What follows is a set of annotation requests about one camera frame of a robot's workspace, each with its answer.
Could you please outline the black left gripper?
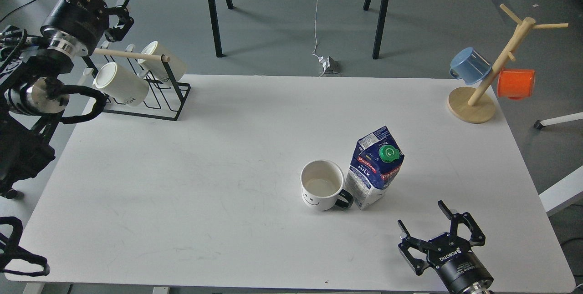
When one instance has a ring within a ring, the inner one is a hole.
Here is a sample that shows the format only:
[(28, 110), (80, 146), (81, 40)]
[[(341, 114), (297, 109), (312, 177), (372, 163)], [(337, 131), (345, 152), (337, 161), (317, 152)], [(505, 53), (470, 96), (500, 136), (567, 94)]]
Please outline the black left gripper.
[[(41, 26), (47, 49), (67, 57), (93, 54), (104, 35), (110, 42), (122, 41), (134, 25), (129, 14), (130, 0), (117, 0), (108, 7), (104, 0), (58, 0)], [(110, 16), (118, 23), (110, 26)]]

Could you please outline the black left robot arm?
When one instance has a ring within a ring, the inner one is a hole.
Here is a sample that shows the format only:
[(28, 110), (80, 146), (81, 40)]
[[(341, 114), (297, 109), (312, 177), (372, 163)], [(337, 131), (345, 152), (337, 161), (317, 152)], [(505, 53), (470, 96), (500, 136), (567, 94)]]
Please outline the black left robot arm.
[(41, 35), (10, 25), (1, 31), (1, 196), (14, 199), (13, 184), (34, 178), (56, 157), (50, 140), (58, 124), (77, 124), (103, 112), (108, 95), (65, 85), (73, 59), (88, 66), (101, 37), (120, 41), (133, 26), (129, 0), (58, 0)]

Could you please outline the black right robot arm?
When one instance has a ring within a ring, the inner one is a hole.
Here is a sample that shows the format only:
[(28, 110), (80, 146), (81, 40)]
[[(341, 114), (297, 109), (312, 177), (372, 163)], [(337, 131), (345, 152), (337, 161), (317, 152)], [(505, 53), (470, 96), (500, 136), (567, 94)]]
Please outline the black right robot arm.
[(473, 248), (485, 245), (486, 236), (469, 212), (450, 210), (439, 200), (450, 229), (429, 240), (415, 238), (402, 220), (398, 248), (417, 276), (433, 269), (450, 294), (489, 294), (494, 279)]

